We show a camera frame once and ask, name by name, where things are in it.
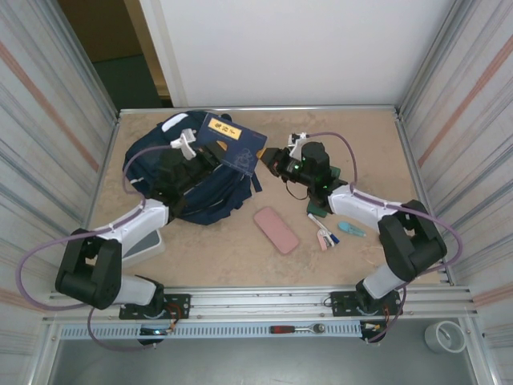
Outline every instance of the blue book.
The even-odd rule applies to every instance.
[[[265,135],[208,114],[196,137],[196,145],[225,143],[227,148],[221,163],[251,176],[258,163],[257,153],[264,148],[266,140]]]

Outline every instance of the beige table surface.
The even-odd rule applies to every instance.
[[[127,149],[173,111],[123,115],[115,141],[93,226],[113,221],[137,204],[121,188],[121,168]],[[291,132],[341,133],[351,143],[357,157],[358,188],[389,200],[408,201],[415,197],[402,146],[391,111],[381,110],[281,110],[230,111],[233,121],[268,137],[268,147],[283,148]],[[341,169],[343,180],[352,180],[349,153],[344,144],[323,140],[330,163]],[[385,263],[378,235],[365,229],[367,237],[344,235],[337,228],[346,217],[327,216],[322,222],[341,240],[322,252],[317,226],[307,218],[308,201],[296,201],[285,184],[259,164],[256,174],[263,192],[253,194],[239,210],[214,225],[200,226],[181,220],[161,229],[164,253],[124,270],[140,274],[166,286],[320,286],[349,285],[371,274]],[[305,188],[290,184],[297,196]],[[265,206],[273,207],[301,239],[289,255],[281,255],[255,226],[253,215]],[[436,273],[416,282],[438,283]]]

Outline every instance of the orange stripe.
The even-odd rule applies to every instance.
[[[449,120],[443,125],[442,130],[436,135],[433,139],[427,150],[422,154],[422,156],[418,159],[418,165],[422,167],[424,163],[426,163],[426,159],[431,155],[436,146],[442,141],[443,137],[449,132],[449,130],[454,126],[456,121],[460,118],[462,113],[468,108],[469,104],[474,100],[475,96],[487,85],[490,79],[495,75],[495,72],[499,70],[499,68],[503,65],[509,55],[513,52],[513,35],[507,40],[504,47],[497,53],[497,55],[493,58],[493,60],[488,65],[487,69],[483,72],[477,83],[472,88],[471,92],[467,95],[467,97],[461,102],[461,104],[456,108],[456,111],[450,116]]]
[[[37,307],[33,307],[20,294],[13,293],[9,290],[0,289],[0,302],[6,303],[7,305],[23,307],[28,310],[35,310],[44,313],[44,310],[38,309]]]
[[[39,103],[46,114],[55,122],[55,124],[57,124],[61,130],[63,130],[64,134],[67,136],[70,142],[77,148],[80,155],[83,156],[83,158],[95,171],[98,171],[99,165],[96,163],[95,158],[93,158],[88,150],[86,150],[86,148],[80,143],[80,140],[73,134],[63,118],[58,114],[57,110],[55,110],[54,106],[51,105],[46,96],[37,88],[34,82],[29,78],[26,72],[19,65],[18,61],[7,50],[6,46],[2,42],[0,42],[0,57],[10,68],[10,70],[13,71],[16,77],[18,77],[25,88],[32,94],[34,99]]]
[[[474,304],[477,307],[491,305],[503,299],[513,298],[513,284],[504,285],[497,289],[487,291],[474,297]]]

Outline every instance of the white wall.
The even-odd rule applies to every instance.
[[[453,0],[140,0],[175,106],[398,103]]]

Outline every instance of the yellow label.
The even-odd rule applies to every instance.
[[[232,127],[229,124],[220,122],[219,120],[213,118],[210,119],[208,126],[212,130],[216,130],[217,132],[220,132],[221,134],[224,134],[235,140],[239,140],[240,133],[242,132],[242,130],[240,130],[239,128]]]

